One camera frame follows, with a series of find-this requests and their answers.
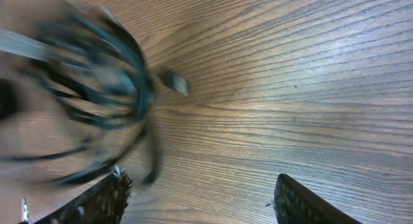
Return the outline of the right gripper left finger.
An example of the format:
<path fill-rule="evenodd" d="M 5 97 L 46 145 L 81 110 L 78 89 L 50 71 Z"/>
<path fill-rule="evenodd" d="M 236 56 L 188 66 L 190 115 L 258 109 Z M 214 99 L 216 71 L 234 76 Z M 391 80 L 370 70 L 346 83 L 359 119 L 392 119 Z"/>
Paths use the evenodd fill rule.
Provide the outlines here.
<path fill-rule="evenodd" d="M 132 185 L 126 172 L 113 172 L 33 224 L 120 224 Z"/>

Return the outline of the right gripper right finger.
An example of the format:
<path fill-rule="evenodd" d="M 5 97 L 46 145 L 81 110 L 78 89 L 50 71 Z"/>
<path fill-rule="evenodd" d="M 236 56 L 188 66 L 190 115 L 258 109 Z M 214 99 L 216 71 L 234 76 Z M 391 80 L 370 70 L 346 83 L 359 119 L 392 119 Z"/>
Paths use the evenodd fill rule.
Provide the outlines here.
<path fill-rule="evenodd" d="M 288 174 L 277 177 L 273 208 L 279 224 L 361 224 Z"/>

